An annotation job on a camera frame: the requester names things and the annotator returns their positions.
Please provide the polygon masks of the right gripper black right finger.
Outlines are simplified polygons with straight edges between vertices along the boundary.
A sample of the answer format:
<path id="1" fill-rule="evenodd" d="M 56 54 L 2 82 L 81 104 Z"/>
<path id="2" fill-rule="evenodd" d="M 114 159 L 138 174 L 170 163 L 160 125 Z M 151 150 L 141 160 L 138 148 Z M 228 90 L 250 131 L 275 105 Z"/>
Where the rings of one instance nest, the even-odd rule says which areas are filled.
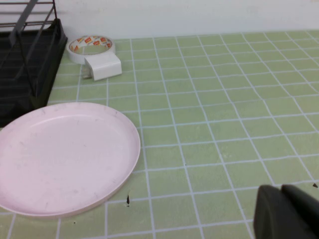
<path id="1" fill-rule="evenodd" d="M 294 185 L 283 185 L 281 191 L 316 238 L 319 238 L 319 201 Z"/>

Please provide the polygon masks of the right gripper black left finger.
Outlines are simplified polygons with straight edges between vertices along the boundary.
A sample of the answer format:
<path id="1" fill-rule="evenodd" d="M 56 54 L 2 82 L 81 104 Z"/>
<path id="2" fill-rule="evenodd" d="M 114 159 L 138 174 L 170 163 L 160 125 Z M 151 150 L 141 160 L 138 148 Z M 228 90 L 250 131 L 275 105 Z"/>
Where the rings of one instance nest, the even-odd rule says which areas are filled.
<path id="1" fill-rule="evenodd" d="M 313 239 L 315 235 L 303 221 L 281 189 L 262 185 L 258 189 L 253 219 L 257 239 Z"/>

